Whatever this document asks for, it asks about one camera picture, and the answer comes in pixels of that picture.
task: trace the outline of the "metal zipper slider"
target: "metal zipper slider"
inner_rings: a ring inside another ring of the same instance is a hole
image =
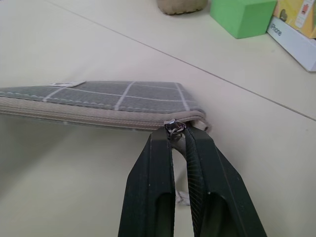
[[[168,134],[168,139],[175,139],[175,138],[180,139],[182,137],[182,133],[184,132],[184,129],[186,129],[187,127],[185,123],[176,121],[175,119],[172,119],[171,121],[165,121],[163,124]]]

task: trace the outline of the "zipper pouch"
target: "zipper pouch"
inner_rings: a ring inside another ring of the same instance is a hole
[[[179,83],[83,81],[0,88],[0,113],[58,122],[156,130],[172,119],[208,130]]]

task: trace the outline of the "gray fabric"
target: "gray fabric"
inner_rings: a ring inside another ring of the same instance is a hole
[[[10,87],[1,88],[0,96],[128,112],[204,113],[183,86],[173,82],[87,81],[75,87]]]

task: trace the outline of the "white stitching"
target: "white stitching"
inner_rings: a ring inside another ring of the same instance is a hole
[[[37,96],[37,95],[28,95],[28,94],[20,94],[20,93],[13,93],[13,92],[3,92],[3,91],[0,91],[0,93],[3,93],[3,94],[16,94],[16,95],[24,95],[24,96],[29,96],[29,97],[38,97],[38,98],[44,98],[43,96]],[[95,102],[87,102],[87,101],[74,101],[74,100],[66,100],[66,99],[59,99],[59,98],[49,98],[49,99],[53,99],[53,100],[63,100],[63,101],[72,101],[72,102],[77,102],[77,103],[85,103],[85,104],[95,104],[95,105],[98,105],[98,106],[104,106],[104,107],[115,107],[114,105],[106,105],[106,104],[98,104],[98,103],[95,103]],[[175,112],[174,110],[163,110],[163,111],[159,111],[159,110],[154,110],[154,109],[145,109],[145,108],[135,108],[135,107],[126,107],[126,106],[120,106],[120,108],[127,108],[127,109],[135,109],[135,110],[150,110],[150,111],[156,111],[156,112]],[[190,109],[193,109],[193,108],[199,108],[199,106],[193,106],[193,107],[190,107]]]

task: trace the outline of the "green block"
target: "green block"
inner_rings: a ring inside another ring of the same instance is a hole
[[[237,39],[263,35],[277,0],[212,0],[211,16]]]

